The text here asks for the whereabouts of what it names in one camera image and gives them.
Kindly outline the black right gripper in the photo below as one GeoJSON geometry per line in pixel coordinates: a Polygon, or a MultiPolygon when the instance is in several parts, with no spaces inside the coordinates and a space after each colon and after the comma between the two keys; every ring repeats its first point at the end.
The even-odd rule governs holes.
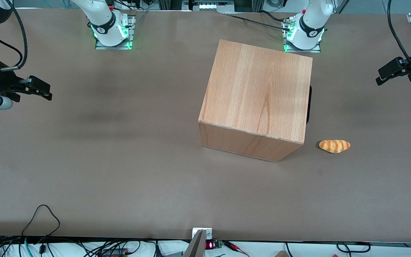
{"type": "MultiPolygon", "coordinates": [[[[0,68],[7,65],[0,62],[0,68]]],[[[50,85],[36,76],[26,79],[17,77],[14,71],[0,71],[0,96],[8,97],[10,100],[20,102],[20,94],[40,96],[48,101],[52,100],[50,85]]]]}

